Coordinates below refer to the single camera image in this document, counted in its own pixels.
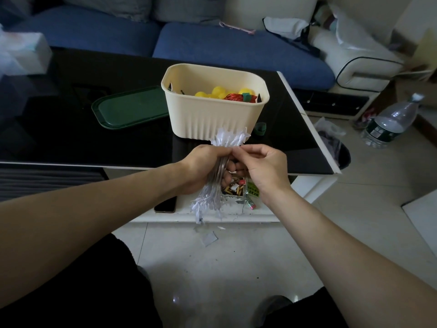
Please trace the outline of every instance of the plastic bottle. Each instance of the plastic bottle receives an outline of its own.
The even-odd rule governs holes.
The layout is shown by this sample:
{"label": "plastic bottle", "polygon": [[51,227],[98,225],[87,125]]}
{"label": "plastic bottle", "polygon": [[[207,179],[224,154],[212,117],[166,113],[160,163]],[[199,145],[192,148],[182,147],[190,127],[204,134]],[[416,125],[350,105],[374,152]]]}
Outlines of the plastic bottle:
{"label": "plastic bottle", "polygon": [[408,101],[397,102],[376,116],[361,133],[361,138],[374,148],[386,148],[416,119],[422,94],[414,93]]}

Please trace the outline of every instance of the smartphone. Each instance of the smartphone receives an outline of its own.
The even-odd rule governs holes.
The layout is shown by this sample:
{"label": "smartphone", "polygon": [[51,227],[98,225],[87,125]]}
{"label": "smartphone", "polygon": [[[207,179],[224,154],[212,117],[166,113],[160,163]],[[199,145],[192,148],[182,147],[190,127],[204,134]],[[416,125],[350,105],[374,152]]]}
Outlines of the smartphone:
{"label": "smartphone", "polygon": [[156,205],[153,209],[156,213],[174,213],[176,211],[176,199],[178,197],[173,197],[167,199],[166,201]]}

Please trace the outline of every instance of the person's left hand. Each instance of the person's left hand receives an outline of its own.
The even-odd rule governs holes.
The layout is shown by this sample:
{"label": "person's left hand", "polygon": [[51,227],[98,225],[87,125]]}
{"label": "person's left hand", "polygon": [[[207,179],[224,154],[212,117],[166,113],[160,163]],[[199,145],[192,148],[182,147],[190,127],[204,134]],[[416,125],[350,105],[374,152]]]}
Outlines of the person's left hand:
{"label": "person's left hand", "polygon": [[[216,165],[217,159],[228,156],[231,152],[231,147],[199,145],[194,148],[179,162],[185,171],[185,182],[180,193],[187,195],[200,190],[206,184],[207,176]],[[235,164],[231,161],[228,162],[227,171],[223,173],[222,186],[227,186],[232,180],[229,171],[235,171]]]}

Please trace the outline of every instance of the white leather armrest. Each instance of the white leather armrest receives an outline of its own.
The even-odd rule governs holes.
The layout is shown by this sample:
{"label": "white leather armrest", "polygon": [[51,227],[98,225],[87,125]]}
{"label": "white leather armrest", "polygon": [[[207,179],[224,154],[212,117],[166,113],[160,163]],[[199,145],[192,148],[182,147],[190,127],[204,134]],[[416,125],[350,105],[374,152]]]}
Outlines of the white leather armrest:
{"label": "white leather armrest", "polygon": [[346,49],[333,32],[321,27],[311,27],[309,43],[322,51],[322,59],[343,88],[381,92],[403,67],[403,61],[382,45],[374,51]]}

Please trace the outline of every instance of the red wire bundle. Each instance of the red wire bundle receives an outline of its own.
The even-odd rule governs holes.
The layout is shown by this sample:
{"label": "red wire bundle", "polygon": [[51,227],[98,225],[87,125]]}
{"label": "red wire bundle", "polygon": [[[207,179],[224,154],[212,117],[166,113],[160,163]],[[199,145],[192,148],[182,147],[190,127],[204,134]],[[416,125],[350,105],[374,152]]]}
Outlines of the red wire bundle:
{"label": "red wire bundle", "polygon": [[[230,93],[226,97],[224,97],[223,100],[232,100],[232,101],[243,102],[243,94]],[[249,102],[254,104],[256,101],[257,101],[257,96],[253,95]]]}

